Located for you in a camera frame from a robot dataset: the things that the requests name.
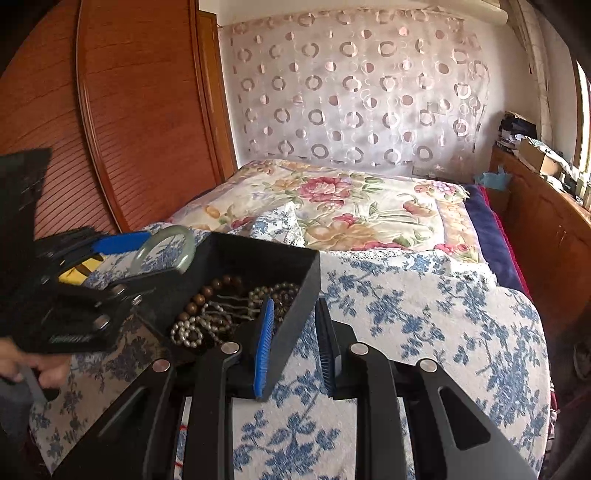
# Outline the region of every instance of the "wood paneling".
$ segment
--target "wood paneling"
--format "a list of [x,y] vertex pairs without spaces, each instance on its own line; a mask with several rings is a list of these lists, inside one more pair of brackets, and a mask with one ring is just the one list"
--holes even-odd
[[76,48],[85,128],[123,229],[166,220],[224,176],[200,103],[190,19],[187,0],[82,3]]
[[493,149],[491,171],[513,178],[502,215],[546,337],[568,330],[591,301],[591,213],[555,191],[518,159]]
[[234,175],[237,166],[222,76],[222,58],[215,14],[197,12],[197,32],[209,124],[213,133],[217,163],[223,179],[227,180]]
[[36,237],[83,225],[116,230],[96,186],[78,114],[74,44],[79,0],[62,0],[0,77],[0,154],[51,147]]

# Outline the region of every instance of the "metal rivet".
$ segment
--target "metal rivet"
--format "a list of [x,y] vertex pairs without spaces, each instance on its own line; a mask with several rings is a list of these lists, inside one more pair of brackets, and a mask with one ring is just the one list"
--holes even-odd
[[115,285],[112,289],[111,289],[111,293],[113,295],[121,295],[123,292],[125,291],[125,285],[123,284],[119,284],[119,285]]
[[95,330],[103,330],[111,321],[108,315],[101,315],[94,321]]
[[427,358],[425,360],[421,360],[421,362],[419,363],[418,366],[420,366],[422,370],[424,370],[425,372],[428,372],[430,374],[437,371],[437,364],[433,360],[431,360],[430,358]]
[[369,352],[369,347],[364,343],[354,343],[350,347],[351,353],[355,355],[367,355]]
[[240,350],[240,345],[238,345],[236,342],[226,342],[222,345],[222,352],[224,352],[226,355],[232,355],[238,350]]
[[166,370],[168,370],[169,368],[170,362],[164,358],[160,358],[152,364],[152,370],[154,370],[158,374],[166,372]]

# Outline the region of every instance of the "purple blanket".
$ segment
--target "purple blanket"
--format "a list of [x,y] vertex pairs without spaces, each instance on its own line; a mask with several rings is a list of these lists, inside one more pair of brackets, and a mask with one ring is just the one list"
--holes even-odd
[[482,255],[496,275],[499,285],[527,295],[503,233],[497,225],[495,214],[486,204],[484,195],[477,185],[464,185],[463,187],[470,194],[470,198],[465,200],[465,205],[478,234]]

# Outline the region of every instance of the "yellow object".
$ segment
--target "yellow object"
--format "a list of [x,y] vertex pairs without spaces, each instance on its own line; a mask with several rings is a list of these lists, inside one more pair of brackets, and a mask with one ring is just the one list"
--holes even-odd
[[94,272],[102,262],[102,260],[91,257],[88,260],[83,261],[80,265],[62,273],[58,280],[70,285],[82,285],[82,283],[88,278],[88,275]]

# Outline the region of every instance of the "black plastic tray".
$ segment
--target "black plastic tray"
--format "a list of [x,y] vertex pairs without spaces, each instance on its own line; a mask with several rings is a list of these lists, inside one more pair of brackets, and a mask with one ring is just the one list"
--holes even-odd
[[[190,298],[201,287],[209,285],[214,278],[223,275],[239,275],[244,290],[260,286],[273,286],[289,282],[300,286],[283,323],[273,335],[267,386],[264,399],[268,398],[272,387],[278,381],[297,339],[314,309],[320,292],[320,255],[317,251],[291,247],[276,242],[268,242],[242,236],[214,232],[197,246],[195,258],[180,281],[164,289],[158,289],[157,296],[148,298],[138,314],[148,328],[170,350],[176,365],[188,364],[198,360],[199,353],[170,340],[170,327],[177,315],[183,311]],[[241,332],[237,341],[247,348],[249,330]],[[230,369],[229,384],[235,385],[233,392],[242,398],[254,398],[252,380],[254,359],[246,356]]]

